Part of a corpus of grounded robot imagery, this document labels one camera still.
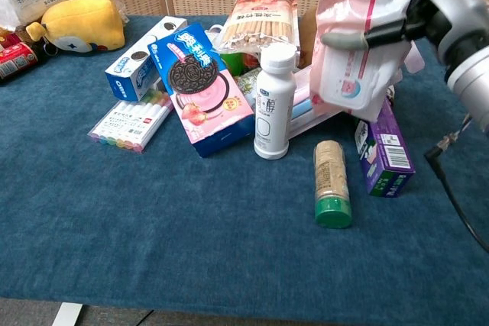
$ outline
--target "table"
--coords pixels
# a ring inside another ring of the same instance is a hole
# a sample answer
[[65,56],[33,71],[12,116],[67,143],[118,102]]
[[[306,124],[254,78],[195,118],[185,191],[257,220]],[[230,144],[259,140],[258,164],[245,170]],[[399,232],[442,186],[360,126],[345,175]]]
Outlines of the table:
[[[223,17],[188,17],[204,27]],[[156,24],[131,17],[127,47]],[[0,296],[358,324],[489,324],[489,256],[423,153],[464,109],[427,67],[405,73],[394,111],[416,166],[398,199],[365,192],[353,125],[338,115],[278,161],[242,140],[199,158],[172,114],[143,154],[87,137],[114,105],[121,50],[64,53],[0,88]],[[345,148],[353,225],[314,222],[313,148]],[[487,139],[468,129],[442,157],[488,239]]]

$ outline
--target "robotic arm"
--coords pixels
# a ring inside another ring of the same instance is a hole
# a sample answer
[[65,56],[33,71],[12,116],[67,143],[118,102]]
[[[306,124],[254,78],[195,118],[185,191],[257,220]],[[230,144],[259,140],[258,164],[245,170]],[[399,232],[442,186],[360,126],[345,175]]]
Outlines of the robotic arm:
[[354,34],[323,34],[326,46],[361,50],[426,37],[445,81],[489,134],[489,13],[484,0],[411,0],[406,17]]

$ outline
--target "purple box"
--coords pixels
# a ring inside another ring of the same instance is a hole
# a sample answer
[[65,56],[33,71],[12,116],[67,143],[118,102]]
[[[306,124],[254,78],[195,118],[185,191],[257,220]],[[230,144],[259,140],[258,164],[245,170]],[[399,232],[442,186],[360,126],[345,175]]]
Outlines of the purple box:
[[387,198],[398,196],[415,170],[387,99],[377,122],[358,122],[355,143],[368,193]]

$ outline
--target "black cable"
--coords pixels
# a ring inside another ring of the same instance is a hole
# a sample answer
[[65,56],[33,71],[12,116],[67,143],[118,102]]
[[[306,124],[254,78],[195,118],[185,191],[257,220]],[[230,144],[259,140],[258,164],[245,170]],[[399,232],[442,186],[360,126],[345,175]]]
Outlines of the black cable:
[[438,179],[442,182],[446,195],[449,197],[450,202],[452,203],[453,207],[457,211],[457,214],[460,217],[461,221],[464,223],[465,227],[471,233],[472,237],[478,242],[478,244],[480,244],[481,247],[487,253],[489,253],[489,244],[484,242],[481,236],[479,236],[479,234],[472,227],[472,225],[467,219],[467,216],[465,215],[460,205],[458,204],[455,195],[453,195],[453,191],[450,188],[449,181],[446,179],[445,172],[443,172],[442,165],[438,161],[438,157],[441,153],[443,153],[443,150],[438,146],[434,146],[432,149],[430,149],[428,152],[425,153],[425,158],[428,161],[428,164],[432,168],[433,172],[436,174],[436,177],[438,177]]
[[137,324],[136,326],[140,326],[145,320],[146,318],[150,317],[151,314],[154,312],[154,310],[152,309],[151,311],[149,311]]

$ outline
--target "snack bag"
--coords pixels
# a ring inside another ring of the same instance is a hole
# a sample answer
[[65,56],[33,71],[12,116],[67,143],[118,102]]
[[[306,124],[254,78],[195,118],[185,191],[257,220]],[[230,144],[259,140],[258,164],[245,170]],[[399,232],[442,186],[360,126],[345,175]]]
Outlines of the snack bag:
[[236,0],[217,40],[219,53],[260,53],[272,42],[299,49],[297,0]]
[[405,16],[410,0],[319,0],[310,94],[317,115],[340,107],[376,121],[389,85],[410,52],[402,41],[371,50],[336,50],[321,43],[325,32],[366,31]]

